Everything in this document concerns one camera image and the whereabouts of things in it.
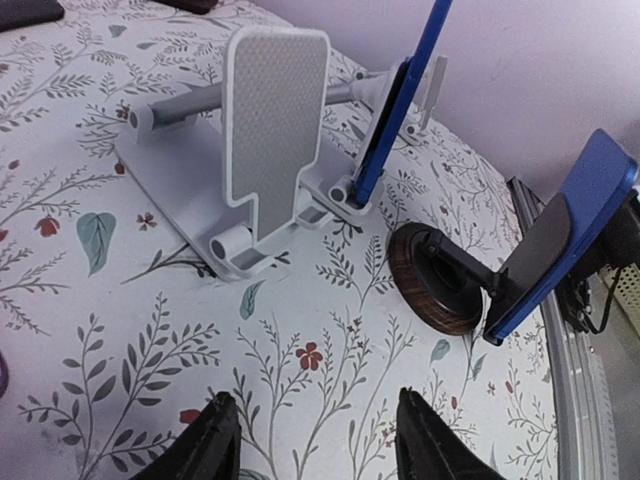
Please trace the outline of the black folding stand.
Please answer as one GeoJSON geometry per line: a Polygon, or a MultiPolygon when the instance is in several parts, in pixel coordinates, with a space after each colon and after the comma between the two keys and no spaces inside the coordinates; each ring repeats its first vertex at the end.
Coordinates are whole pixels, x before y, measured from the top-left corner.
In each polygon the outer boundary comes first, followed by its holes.
{"type": "Polygon", "coordinates": [[[410,222],[390,237],[388,260],[394,284],[414,313],[440,333],[463,336],[479,324],[483,295],[501,298],[507,276],[491,270],[423,223],[410,222]]]}

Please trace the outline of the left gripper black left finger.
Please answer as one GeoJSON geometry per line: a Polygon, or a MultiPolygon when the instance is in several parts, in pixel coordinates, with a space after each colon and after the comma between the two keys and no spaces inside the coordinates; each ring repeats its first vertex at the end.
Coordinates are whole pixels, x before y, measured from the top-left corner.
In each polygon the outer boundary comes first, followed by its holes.
{"type": "Polygon", "coordinates": [[[219,392],[156,460],[135,480],[238,480],[241,426],[236,402],[219,392]]]}

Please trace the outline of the blue-edged phone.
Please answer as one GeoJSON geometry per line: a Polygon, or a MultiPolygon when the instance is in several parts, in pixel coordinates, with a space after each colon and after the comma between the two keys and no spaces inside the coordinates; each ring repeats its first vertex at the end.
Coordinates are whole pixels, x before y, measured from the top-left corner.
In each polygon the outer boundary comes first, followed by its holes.
{"type": "Polygon", "coordinates": [[[414,54],[387,76],[382,105],[374,110],[373,130],[354,181],[353,200],[364,207],[370,200],[395,139],[446,22],[452,1],[435,1],[414,54]]]}
{"type": "Polygon", "coordinates": [[[558,192],[501,268],[483,337],[496,346],[549,295],[630,194],[638,164],[604,130],[589,137],[558,192]]]}

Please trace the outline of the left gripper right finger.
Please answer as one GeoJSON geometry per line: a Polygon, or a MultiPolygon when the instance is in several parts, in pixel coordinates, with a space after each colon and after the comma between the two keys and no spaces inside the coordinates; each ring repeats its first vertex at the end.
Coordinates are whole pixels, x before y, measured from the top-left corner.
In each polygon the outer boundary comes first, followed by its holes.
{"type": "Polygon", "coordinates": [[[503,479],[478,458],[415,390],[403,387],[396,410],[400,480],[503,479]]]}

